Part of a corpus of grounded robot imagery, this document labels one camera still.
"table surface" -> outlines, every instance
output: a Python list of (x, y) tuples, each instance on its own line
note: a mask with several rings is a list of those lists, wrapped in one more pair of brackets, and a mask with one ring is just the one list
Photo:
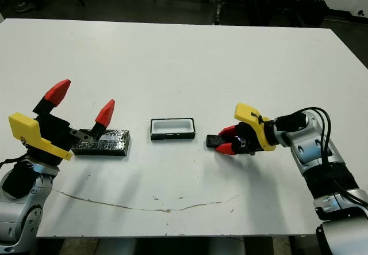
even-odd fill
[[(238, 102), (274, 118), (320, 106), (332, 140), (368, 190), (368, 71), (329, 29), (5, 20), (0, 24), (0, 154), (24, 153), (8, 115), (55, 83), (53, 114), (90, 128), (116, 101), (127, 157), (63, 161), (39, 237), (312, 234), (313, 198), (289, 149), (234, 157), (206, 148)], [(150, 119), (192, 117), (193, 140), (150, 140)], [(1, 170), (4, 175), (10, 166)]]

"small black object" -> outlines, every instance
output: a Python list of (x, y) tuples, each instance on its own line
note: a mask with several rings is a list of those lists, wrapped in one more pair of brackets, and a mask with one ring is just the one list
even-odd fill
[(216, 148), (222, 144), (231, 143), (232, 140), (231, 136), (207, 135), (206, 146)]
[(127, 130), (105, 130), (99, 140), (81, 141), (71, 148), (75, 155), (118, 155), (126, 156), (130, 142)]
[(151, 119), (151, 140), (194, 139), (193, 118)]

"person's foot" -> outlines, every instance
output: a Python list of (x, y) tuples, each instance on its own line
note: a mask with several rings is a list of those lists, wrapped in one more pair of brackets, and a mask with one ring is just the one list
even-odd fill
[(14, 7), (15, 12), (27, 12), (28, 10), (32, 10), (37, 8), (36, 3), (33, 2), (20, 2), (18, 5)]

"black box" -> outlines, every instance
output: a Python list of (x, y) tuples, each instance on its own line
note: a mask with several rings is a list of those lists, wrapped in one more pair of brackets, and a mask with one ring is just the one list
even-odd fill
[(120, 155), (126, 156), (130, 142), (128, 130), (106, 130), (99, 140), (81, 141), (71, 148), (75, 155)]

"black cable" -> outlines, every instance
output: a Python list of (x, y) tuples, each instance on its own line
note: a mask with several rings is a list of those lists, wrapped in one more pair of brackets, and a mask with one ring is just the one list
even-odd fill
[(27, 155), (28, 155), (28, 153), (25, 153), (22, 156), (19, 156), (18, 158), (5, 159), (3, 162), (0, 162), (0, 169), (1, 169), (2, 165), (18, 162), (18, 161), (24, 159)]
[[(321, 160), (322, 160), (322, 164), (328, 164), (328, 143), (329, 143), (329, 137), (330, 137), (330, 134), (331, 134), (331, 120), (328, 116), (328, 113), (325, 110), (323, 110), (322, 108), (319, 108), (319, 107), (315, 107), (315, 106), (300, 109), (300, 110), (292, 113), (292, 115), (293, 114), (298, 114), (298, 113), (301, 113), (301, 112), (307, 111), (307, 110), (312, 110), (312, 111), (316, 112), (321, 118), (321, 121), (322, 121), (322, 134), (321, 134), (321, 140), (320, 140)], [(327, 119), (328, 128), (327, 128), (327, 135), (326, 135), (325, 144), (323, 143), (324, 132), (325, 132), (325, 121), (324, 121), (324, 118), (322, 117), (322, 114), (319, 111), (321, 111), (326, 116), (326, 119)]]
[(366, 202), (366, 201), (364, 201), (364, 200), (362, 200), (362, 199), (354, 196), (352, 193), (350, 193), (347, 190), (345, 190), (343, 187), (340, 186), (340, 184), (335, 179), (333, 180), (333, 184), (339, 190), (340, 195), (346, 197), (347, 199), (349, 199), (350, 201), (352, 201), (353, 203), (355, 203), (357, 205), (368, 207), (368, 202)]

